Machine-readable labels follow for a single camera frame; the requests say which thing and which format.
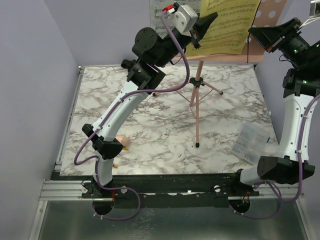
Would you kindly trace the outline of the yellow sheet music paper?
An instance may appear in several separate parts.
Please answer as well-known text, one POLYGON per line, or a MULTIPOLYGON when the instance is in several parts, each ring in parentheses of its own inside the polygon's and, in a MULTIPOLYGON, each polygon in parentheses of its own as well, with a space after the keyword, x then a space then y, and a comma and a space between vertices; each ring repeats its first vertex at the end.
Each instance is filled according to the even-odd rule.
POLYGON ((200 48, 196 49, 190 44, 186 49, 186 56, 240 55, 259 4, 259 0, 202 0, 200 17, 217 13, 217 18, 199 42, 200 48))

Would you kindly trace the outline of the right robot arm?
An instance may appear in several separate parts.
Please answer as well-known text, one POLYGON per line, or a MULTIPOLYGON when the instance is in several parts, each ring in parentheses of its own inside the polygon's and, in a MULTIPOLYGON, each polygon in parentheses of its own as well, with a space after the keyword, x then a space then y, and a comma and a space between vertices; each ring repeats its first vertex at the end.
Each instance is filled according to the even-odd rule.
POLYGON ((293 65, 283 78, 284 124, 275 156, 261 156, 257 166, 237 171, 230 191, 241 196, 249 185, 262 181, 294 185, 311 177, 308 140, 311 118, 320 94, 320 43, 309 45, 301 37, 303 24, 294 17, 278 26, 251 27, 249 33, 268 53, 279 50, 293 65))

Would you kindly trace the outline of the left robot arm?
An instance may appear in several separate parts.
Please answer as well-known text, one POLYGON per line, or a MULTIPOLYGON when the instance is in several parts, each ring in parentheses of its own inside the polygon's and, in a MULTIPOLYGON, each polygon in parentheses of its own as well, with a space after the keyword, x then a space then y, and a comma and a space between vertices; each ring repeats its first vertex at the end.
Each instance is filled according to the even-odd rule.
POLYGON ((191 36, 181 34, 176 28, 170 29, 167 24, 166 12, 162 13, 162 23, 167 29, 167 36, 161 38, 151 27, 142 28, 135 36, 133 52, 137 60, 128 68, 127 79, 120 93, 105 113, 94 123, 84 124, 82 131, 92 142, 95 150, 93 158, 95 168, 93 178, 96 181, 93 191, 101 198, 107 197, 111 191, 112 168, 114 158, 122 151, 123 145, 116 135, 132 111, 149 95, 167 93, 170 89, 158 89, 165 77, 161 68, 165 67, 177 54, 180 54, 185 64, 185 81, 171 89, 177 91, 183 88, 190 78, 190 66, 184 49, 193 44, 199 47, 199 41, 205 36, 211 23, 218 17, 216 12, 205 17, 196 18, 191 27, 191 36))

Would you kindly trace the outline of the pink perforated music stand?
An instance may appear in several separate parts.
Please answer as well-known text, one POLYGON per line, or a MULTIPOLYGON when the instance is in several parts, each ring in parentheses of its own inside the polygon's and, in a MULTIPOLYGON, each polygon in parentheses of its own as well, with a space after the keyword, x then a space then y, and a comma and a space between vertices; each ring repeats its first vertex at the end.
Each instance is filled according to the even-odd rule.
MULTIPOLYGON (((259 6, 254 17, 251 27, 274 27, 279 20, 282 12, 285 9, 287 1, 285 0, 259 0, 259 6)), ((195 0, 190 2, 192 5, 197 5, 196 12, 200 14, 201 1, 195 0)), ((200 120, 199 120, 199 97, 200 90, 196 85, 209 88, 220 95, 223 92, 213 85, 202 81, 202 71, 205 63, 218 63, 218 64, 256 64, 263 60, 264 49, 248 32, 248 38, 240 55, 235 54, 210 54, 199 56, 187 56, 191 62, 197 62, 198 67, 193 78, 191 97, 188 99, 190 113, 187 113, 186 108, 178 111, 172 116, 167 118, 164 127, 162 128, 161 136, 165 138, 165 142, 169 146, 180 146, 185 142, 194 141, 196 147, 199 146, 200 136, 200 120)))

